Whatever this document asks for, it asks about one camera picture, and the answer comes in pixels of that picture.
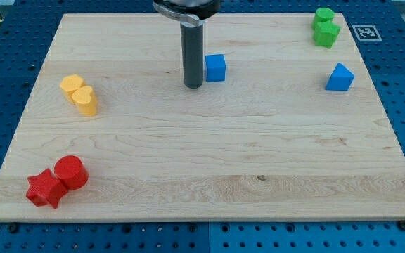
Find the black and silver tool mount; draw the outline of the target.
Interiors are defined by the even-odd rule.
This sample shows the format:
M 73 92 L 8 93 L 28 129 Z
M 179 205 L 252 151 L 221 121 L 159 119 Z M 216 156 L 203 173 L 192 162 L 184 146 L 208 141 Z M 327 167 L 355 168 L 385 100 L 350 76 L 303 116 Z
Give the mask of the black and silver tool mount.
M 187 27 L 204 25 L 221 8 L 221 0 L 154 0 L 153 8 Z

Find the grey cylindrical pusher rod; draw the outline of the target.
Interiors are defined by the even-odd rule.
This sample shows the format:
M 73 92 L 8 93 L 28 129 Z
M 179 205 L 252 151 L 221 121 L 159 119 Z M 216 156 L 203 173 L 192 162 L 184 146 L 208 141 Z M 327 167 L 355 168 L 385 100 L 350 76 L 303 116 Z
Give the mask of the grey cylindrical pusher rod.
M 203 84 L 203 26 L 180 24 L 184 85 L 197 89 Z

